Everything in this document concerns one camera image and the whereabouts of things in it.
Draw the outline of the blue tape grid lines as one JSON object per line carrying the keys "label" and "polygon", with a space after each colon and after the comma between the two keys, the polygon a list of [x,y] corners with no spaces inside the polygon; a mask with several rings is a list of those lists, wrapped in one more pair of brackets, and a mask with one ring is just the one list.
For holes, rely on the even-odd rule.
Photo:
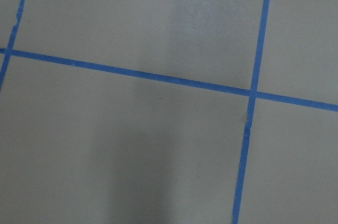
{"label": "blue tape grid lines", "polygon": [[254,111],[255,111],[255,104],[256,104],[257,99],[270,100],[270,101],[281,102],[281,103],[292,104],[292,105],[303,106],[303,107],[309,107],[309,108],[315,108],[315,109],[320,109],[320,110],[328,110],[328,111],[334,111],[334,112],[337,111],[336,104],[277,95],[277,94],[272,94],[268,92],[261,92],[258,90],[262,54],[263,54],[264,44],[265,44],[266,27],[268,24],[270,0],[263,0],[262,2],[259,33],[258,33],[258,39],[257,39],[257,45],[256,45],[256,51],[255,51],[255,59],[254,59],[254,64],[253,64],[250,89],[242,89],[242,88],[218,85],[218,84],[208,83],[208,82],[203,82],[203,81],[195,81],[195,80],[190,80],[190,79],[166,76],[162,74],[113,67],[113,66],[108,66],[104,64],[97,64],[97,63],[55,57],[55,56],[50,56],[50,55],[45,55],[45,54],[40,54],[40,53],[15,50],[13,47],[14,47],[16,36],[17,36],[18,30],[20,27],[22,15],[24,12],[24,6],[25,6],[25,0],[20,0],[19,6],[16,12],[16,23],[12,27],[8,44],[5,48],[1,48],[1,54],[4,55],[4,60],[2,62],[2,67],[1,67],[1,82],[3,82],[5,79],[7,68],[8,68],[11,57],[15,56],[15,57],[45,61],[49,63],[57,63],[57,64],[62,64],[66,66],[76,67],[76,68],[85,68],[85,69],[90,69],[90,70],[109,72],[109,73],[120,74],[124,76],[135,77],[135,78],[142,78],[142,79],[147,79],[147,80],[172,83],[172,84],[181,85],[181,86],[188,86],[188,87],[193,87],[193,88],[200,88],[200,89],[205,89],[205,90],[212,90],[212,91],[217,91],[217,92],[224,92],[224,93],[248,97],[248,104],[247,104],[247,111],[246,111],[246,123],[245,123],[245,127],[243,130],[243,139],[242,139],[242,145],[241,145],[240,161],[239,161],[239,166],[238,166],[236,189],[234,192],[231,223],[239,222],[242,192],[243,192],[243,186],[245,182],[247,158],[248,158],[249,145],[250,145],[252,122],[254,120]]}

